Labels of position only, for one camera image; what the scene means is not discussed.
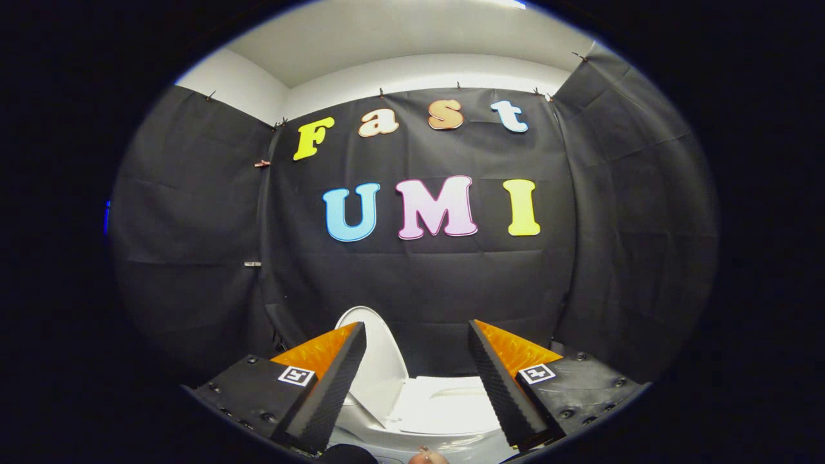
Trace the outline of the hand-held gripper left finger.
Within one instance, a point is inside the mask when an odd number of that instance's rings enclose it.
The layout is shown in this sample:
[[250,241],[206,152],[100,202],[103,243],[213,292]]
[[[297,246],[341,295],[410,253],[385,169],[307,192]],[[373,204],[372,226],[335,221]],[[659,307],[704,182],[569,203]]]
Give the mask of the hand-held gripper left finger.
[[319,455],[327,448],[366,344],[366,326],[356,321],[274,358],[247,355],[186,393],[246,434]]

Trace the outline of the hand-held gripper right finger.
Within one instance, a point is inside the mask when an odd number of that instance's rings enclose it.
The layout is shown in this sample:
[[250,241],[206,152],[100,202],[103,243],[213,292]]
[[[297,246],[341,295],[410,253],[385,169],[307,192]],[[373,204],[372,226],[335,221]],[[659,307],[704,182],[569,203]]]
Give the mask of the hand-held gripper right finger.
[[590,353],[533,343],[469,320],[468,348],[507,443],[519,451],[575,436],[644,390]]

